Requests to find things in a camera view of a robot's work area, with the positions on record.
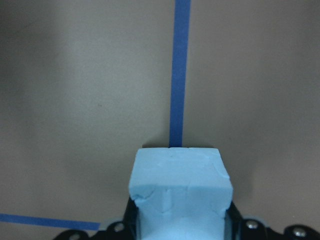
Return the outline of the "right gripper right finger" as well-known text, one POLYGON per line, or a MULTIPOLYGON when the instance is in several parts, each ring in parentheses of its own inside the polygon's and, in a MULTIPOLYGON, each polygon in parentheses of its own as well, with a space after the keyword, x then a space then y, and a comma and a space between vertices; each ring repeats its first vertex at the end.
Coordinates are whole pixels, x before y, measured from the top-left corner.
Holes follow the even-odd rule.
POLYGON ((256 218, 243 217, 232 202, 225 210, 225 240, 320 240, 320 232, 303 224, 292 224, 282 232, 256 218))

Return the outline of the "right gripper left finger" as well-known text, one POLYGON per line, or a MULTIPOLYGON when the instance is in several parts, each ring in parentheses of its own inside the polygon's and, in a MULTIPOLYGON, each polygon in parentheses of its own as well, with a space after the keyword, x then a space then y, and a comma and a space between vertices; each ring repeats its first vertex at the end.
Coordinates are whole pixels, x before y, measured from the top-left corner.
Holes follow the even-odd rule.
POLYGON ((115 221, 106 229, 89 236, 86 231, 70 229, 58 234, 54 240, 136 240, 138 208, 129 198, 122 220, 115 221))

